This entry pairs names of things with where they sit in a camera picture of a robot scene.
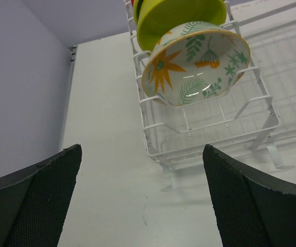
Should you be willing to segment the floral leaf pattern bowl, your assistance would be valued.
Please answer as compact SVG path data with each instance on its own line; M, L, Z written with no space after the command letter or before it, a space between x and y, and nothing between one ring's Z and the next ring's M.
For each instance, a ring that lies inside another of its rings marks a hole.
M158 103L182 106L225 93L249 66L251 51L239 34L203 21L181 24L159 38L141 86Z

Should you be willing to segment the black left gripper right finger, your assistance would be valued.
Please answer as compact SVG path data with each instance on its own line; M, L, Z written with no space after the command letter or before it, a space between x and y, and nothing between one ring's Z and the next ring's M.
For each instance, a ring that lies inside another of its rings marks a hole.
M223 246L296 246L296 184L209 144L202 159Z

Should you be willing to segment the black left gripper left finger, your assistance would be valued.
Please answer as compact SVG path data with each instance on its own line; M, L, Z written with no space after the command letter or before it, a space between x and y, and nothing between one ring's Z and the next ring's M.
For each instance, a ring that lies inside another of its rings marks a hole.
M57 246L82 161L81 145L0 177L0 246Z

